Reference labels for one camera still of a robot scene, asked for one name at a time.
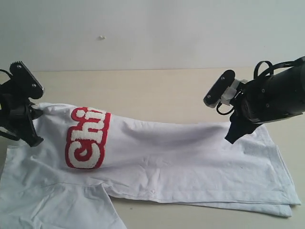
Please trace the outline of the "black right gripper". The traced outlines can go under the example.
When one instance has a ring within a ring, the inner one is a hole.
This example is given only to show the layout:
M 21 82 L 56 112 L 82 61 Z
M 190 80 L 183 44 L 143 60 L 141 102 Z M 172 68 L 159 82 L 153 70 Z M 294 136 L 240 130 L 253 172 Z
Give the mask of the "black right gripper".
M 234 112 L 230 116 L 230 127 L 225 139 L 233 144 L 244 135 L 251 134 L 260 126 L 262 113 L 262 89 L 245 87 L 233 97 L 230 104 Z

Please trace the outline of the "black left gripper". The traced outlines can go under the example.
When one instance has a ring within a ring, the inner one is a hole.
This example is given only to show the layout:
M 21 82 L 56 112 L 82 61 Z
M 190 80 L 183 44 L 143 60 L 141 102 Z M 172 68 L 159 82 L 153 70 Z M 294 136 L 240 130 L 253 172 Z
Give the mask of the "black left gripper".
M 38 136 L 33 121 L 43 115 L 34 108 L 28 97 L 13 80 L 0 85 L 0 136 L 9 140 L 23 140 L 30 147 L 38 146 L 43 138 Z

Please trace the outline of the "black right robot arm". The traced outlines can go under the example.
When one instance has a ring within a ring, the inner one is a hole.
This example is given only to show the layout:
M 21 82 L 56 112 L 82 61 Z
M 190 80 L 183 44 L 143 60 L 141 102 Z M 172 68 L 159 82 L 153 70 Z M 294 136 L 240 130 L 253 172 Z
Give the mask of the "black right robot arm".
M 238 87 L 230 101 L 233 114 L 225 139 L 233 144 L 260 125 L 302 115 L 305 111 L 305 59 L 272 64 L 260 61 L 253 79 Z

